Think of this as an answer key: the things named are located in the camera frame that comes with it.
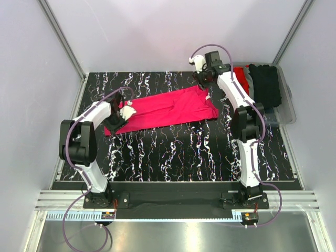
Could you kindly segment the right aluminium corner post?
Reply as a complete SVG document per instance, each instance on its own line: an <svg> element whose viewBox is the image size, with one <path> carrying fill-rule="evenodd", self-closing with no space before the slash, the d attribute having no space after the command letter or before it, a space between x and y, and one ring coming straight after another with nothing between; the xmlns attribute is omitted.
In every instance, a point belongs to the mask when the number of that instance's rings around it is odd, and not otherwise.
<svg viewBox="0 0 336 252"><path fill-rule="evenodd" d="M289 45L294 39L297 31L299 30L301 24L303 23L305 17L309 13L311 7L315 3L315 0L305 0L301 6L299 12L297 13L292 25L290 26L280 48L278 49L272 63L278 65L283 58L285 52L287 51Z"/></svg>

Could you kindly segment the red folded t shirt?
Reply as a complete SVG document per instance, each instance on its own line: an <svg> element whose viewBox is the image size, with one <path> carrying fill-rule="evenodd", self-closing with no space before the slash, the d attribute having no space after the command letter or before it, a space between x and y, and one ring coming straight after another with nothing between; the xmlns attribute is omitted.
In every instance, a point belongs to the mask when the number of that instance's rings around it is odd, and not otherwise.
<svg viewBox="0 0 336 252"><path fill-rule="evenodd" d="M249 95L249 84L245 77L244 70L242 67L235 67L234 73L236 75L237 80L239 81L240 85L244 89L244 91Z"/></svg>

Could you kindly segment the orange connector module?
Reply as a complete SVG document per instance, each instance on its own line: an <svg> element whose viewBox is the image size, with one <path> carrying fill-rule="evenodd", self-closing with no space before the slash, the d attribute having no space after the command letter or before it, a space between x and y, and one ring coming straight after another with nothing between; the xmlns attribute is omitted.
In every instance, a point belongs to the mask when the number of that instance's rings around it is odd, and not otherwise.
<svg viewBox="0 0 336 252"><path fill-rule="evenodd" d="M114 211L113 212L109 211L109 212L102 212L101 213L101 218L102 219L115 219L115 217L116 217L116 214L115 214Z"/></svg>
<svg viewBox="0 0 336 252"><path fill-rule="evenodd" d="M258 222L259 215L257 212L243 213L242 220L245 222Z"/></svg>

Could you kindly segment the grey folded t shirt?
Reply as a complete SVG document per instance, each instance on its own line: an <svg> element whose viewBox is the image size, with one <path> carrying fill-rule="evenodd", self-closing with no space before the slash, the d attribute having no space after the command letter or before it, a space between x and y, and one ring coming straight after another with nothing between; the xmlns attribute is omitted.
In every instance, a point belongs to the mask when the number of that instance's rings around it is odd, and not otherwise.
<svg viewBox="0 0 336 252"><path fill-rule="evenodd" d="M249 70L249 66L246 65L243 67L243 72L244 72L244 76L245 79L248 83L248 91L249 91L249 96L254 99L254 84L253 84L253 79L250 75L250 70Z"/></svg>

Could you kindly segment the aluminium frame rail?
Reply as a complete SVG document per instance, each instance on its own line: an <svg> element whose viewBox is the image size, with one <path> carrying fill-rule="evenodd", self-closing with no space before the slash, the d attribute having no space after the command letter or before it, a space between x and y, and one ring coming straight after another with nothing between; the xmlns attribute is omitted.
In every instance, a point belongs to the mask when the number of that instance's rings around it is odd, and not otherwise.
<svg viewBox="0 0 336 252"><path fill-rule="evenodd" d="M95 202L92 197L82 196L80 191L41 191L36 210L66 209L76 198L75 209L111 208L113 203ZM118 209L130 209L137 205L154 206L214 206L233 211L258 209L277 211L308 211L319 210L316 196L312 191L265 191L261 199L240 203L237 191L113 191L112 198L117 200Z"/></svg>

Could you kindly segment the aluminium corner post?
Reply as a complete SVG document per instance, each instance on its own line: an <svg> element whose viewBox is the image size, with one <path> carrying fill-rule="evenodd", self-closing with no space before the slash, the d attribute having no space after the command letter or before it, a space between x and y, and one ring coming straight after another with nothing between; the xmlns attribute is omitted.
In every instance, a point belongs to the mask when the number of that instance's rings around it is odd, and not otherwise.
<svg viewBox="0 0 336 252"><path fill-rule="evenodd" d="M311 7L315 3L315 0L305 0L301 6L299 12L297 13L292 25L290 26L280 48L278 49L272 63L278 65L283 58L285 52L287 51L289 45L294 39L297 31L299 30L301 24L303 23L305 17L309 13Z"/></svg>
<svg viewBox="0 0 336 252"><path fill-rule="evenodd" d="M51 9L48 1L46 0L37 0L39 6L41 7L43 13L45 14L48 22L50 23L56 37L58 38L62 48L64 49L68 59L70 60L72 66L74 67L77 75L79 78L83 81L86 77L86 73L82 69L78 59L76 58L73 50L70 47L70 44L68 43L68 40L66 39L66 36L64 32L61 29L61 26L56 18L56 15L54 14L53 10Z"/></svg>

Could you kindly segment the right orange connector module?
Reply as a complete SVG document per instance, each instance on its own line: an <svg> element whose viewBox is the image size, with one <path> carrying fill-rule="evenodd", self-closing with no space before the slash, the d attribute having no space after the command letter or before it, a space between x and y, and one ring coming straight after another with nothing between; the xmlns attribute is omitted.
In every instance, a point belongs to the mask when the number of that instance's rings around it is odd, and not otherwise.
<svg viewBox="0 0 336 252"><path fill-rule="evenodd" d="M258 222L259 215L257 212L243 213L242 220L245 222Z"/></svg>

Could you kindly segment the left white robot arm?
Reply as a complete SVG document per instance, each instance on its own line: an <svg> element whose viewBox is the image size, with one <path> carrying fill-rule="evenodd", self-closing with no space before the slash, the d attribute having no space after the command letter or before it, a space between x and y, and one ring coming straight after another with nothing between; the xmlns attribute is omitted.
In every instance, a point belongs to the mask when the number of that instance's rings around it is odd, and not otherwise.
<svg viewBox="0 0 336 252"><path fill-rule="evenodd" d="M108 208L116 202L110 183L97 163L96 129L104 125L115 134L134 113L133 108L125 104L121 92L114 91L95 101L76 118L61 122L59 156L79 172L87 185L85 201L94 207Z"/></svg>

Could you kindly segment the magenta t shirt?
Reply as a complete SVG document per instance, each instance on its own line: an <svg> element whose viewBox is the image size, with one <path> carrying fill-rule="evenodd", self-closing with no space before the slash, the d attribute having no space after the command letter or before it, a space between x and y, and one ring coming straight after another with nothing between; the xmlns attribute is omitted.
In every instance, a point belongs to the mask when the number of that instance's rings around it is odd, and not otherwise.
<svg viewBox="0 0 336 252"><path fill-rule="evenodd" d="M208 90L199 86L138 98L132 107L136 114L116 134L218 118Z"/></svg>

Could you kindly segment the left aluminium corner post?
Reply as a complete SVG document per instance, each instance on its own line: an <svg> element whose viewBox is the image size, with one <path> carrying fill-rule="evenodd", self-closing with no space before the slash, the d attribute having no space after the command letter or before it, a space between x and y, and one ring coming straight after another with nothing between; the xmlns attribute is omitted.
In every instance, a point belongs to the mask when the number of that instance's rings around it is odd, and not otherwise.
<svg viewBox="0 0 336 252"><path fill-rule="evenodd" d="M68 40L66 39L66 36L64 32L61 29L61 26L56 18L56 15L54 14L53 10L51 9L48 1L46 0L37 0L39 6L41 7L43 13L45 14L48 22L50 23L56 37L58 38L62 48L64 49L68 59L70 60L72 66L74 67L77 75L79 78L83 81L86 77L86 73L82 69L78 59L76 58L73 50L70 47L70 44L68 43Z"/></svg>

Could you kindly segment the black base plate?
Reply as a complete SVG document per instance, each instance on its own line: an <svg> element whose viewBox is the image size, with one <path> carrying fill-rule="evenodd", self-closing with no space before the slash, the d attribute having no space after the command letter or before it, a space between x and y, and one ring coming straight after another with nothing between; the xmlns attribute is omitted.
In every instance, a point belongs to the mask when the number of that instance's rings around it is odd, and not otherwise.
<svg viewBox="0 0 336 252"><path fill-rule="evenodd" d="M269 209L262 186L245 189L239 182L111 182L120 209L136 204L207 205L224 209ZM84 200L84 208L94 207Z"/></svg>

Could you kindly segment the black folded t shirt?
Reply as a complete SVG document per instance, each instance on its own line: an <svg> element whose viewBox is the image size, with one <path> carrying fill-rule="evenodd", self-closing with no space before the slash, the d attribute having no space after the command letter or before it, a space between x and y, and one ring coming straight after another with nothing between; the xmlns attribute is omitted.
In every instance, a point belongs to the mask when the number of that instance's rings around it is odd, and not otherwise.
<svg viewBox="0 0 336 252"><path fill-rule="evenodd" d="M277 68L270 65L250 64L249 70L254 84L254 101L261 103L265 110L281 105Z"/></svg>

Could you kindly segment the clear plastic bin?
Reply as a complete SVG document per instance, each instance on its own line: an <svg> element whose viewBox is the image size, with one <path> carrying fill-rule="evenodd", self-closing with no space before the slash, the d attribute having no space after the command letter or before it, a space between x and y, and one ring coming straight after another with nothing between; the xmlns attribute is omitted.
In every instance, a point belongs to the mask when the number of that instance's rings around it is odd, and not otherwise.
<svg viewBox="0 0 336 252"><path fill-rule="evenodd" d="M279 65L235 62L234 73L243 90L264 106L266 123L287 125L296 121L290 89Z"/></svg>

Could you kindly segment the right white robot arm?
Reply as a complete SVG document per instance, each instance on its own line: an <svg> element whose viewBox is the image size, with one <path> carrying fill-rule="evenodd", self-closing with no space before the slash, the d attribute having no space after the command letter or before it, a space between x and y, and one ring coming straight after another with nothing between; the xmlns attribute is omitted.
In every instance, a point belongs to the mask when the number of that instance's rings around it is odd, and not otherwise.
<svg viewBox="0 0 336 252"><path fill-rule="evenodd" d="M204 56L193 53L190 65L195 66L193 77L205 89L215 83L231 103L234 115L230 123L233 139L239 148L241 175L238 193L231 204L255 208L262 200L263 188L258 171L258 144L265 136L264 108L246 93L231 64L223 64L218 51Z"/></svg>

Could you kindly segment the left orange connector module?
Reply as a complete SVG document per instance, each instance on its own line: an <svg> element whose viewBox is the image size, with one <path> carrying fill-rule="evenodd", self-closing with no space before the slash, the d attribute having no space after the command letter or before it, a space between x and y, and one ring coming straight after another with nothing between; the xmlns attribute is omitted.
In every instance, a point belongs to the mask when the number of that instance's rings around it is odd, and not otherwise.
<svg viewBox="0 0 336 252"><path fill-rule="evenodd" d="M115 214L114 211L113 212L109 211L109 212L102 212L101 213L101 218L102 219L115 219L115 217L116 217L116 214Z"/></svg>

